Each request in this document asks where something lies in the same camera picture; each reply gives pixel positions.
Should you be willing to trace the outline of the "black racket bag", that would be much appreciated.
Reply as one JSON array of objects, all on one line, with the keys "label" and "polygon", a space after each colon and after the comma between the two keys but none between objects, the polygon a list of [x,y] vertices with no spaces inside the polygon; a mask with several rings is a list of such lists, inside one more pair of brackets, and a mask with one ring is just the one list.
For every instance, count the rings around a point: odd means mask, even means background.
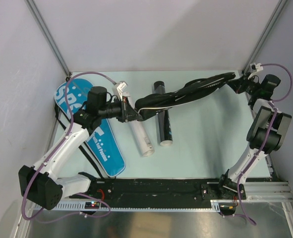
[{"label": "black racket bag", "polygon": [[138,99],[134,107],[143,120],[148,120],[163,110],[202,99],[234,79],[234,72],[195,79],[174,92],[153,93]]}]

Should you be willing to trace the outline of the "black shuttlecock tube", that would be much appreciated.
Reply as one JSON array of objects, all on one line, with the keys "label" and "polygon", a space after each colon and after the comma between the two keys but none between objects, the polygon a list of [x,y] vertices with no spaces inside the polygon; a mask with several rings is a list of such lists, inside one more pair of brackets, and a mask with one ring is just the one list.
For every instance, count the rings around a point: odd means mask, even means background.
[{"label": "black shuttlecock tube", "polygon": [[[156,81],[154,83],[154,92],[157,94],[165,94],[165,83]],[[158,116],[158,133],[159,142],[161,146],[171,146],[173,144],[173,137],[171,131],[171,124],[168,110],[164,110],[157,114]]]}]

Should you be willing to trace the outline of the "white shuttlecock tube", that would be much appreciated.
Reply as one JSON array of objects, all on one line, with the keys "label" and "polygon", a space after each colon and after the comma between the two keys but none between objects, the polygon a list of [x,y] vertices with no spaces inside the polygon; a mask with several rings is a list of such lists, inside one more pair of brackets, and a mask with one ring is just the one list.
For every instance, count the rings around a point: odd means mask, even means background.
[{"label": "white shuttlecock tube", "polygon": [[[134,100],[132,99],[131,95],[127,91],[123,91],[122,96],[127,96],[129,99],[130,105],[134,108]],[[129,122],[130,128],[134,135],[136,144],[140,150],[140,154],[143,157],[147,157],[152,155],[155,152],[155,149],[151,143],[151,140],[142,124],[139,121],[131,121]]]}]

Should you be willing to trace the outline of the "blue racket bag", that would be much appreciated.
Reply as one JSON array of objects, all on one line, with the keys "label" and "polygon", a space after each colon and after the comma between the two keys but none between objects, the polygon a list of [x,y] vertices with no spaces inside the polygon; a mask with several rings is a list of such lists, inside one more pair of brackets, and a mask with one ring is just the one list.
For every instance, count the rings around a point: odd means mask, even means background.
[{"label": "blue racket bag", "polygon": [[[54,95],[56,118],[63,129],[68,127],[70,113],[64,98],[66,83],[58,87]],[[67,90],[67,99],[73,113],[87,101],[88,92],[93,84],[82,78],[74,79]],[[103,119],[101,125],[82,145],[83,151],[91,158],[96,158],[102,169],[109,177],[116,177],[125,169],[125,161],[117,145],[111,125]]]}]

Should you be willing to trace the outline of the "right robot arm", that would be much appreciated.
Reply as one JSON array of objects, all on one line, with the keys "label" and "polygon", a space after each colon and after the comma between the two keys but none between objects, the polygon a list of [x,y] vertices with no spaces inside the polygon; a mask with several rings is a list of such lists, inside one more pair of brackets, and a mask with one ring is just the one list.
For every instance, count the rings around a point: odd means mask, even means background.
[{"label": "right robot arm", "polygon": [[247,133],[245,151],[220,177],[216,188],[221,198],[232,199],[242,195],[246,179],[257,163],[281,148],[292,116],[278,110],[272,100],[274,89],[280,83],[277,76],[267,74],[261,83],[250,80],[245,87],[250,95],[248,105],[256,116]]}]

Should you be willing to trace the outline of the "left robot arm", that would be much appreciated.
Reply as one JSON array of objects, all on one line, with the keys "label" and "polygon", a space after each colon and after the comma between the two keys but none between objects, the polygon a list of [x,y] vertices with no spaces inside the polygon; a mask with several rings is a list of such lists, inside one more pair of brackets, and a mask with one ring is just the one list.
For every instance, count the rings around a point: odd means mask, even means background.
[{"label": "left robot arm", "polygon": [[47,210],[53,209],[62,198],[82,193],[91,198],[97,194],[93,177],[78,173],[59,178],[59,172],[72,153],[101,125],[103,119],[116,118],[120,122],[141,119],[131,104],[128,92],[122,92],[113,102],[107,102],[107,89],[94,86],[87,101],[71,117],[59,141],[33,166],[22,166],[18,172],[23,202],[30,200]]}]

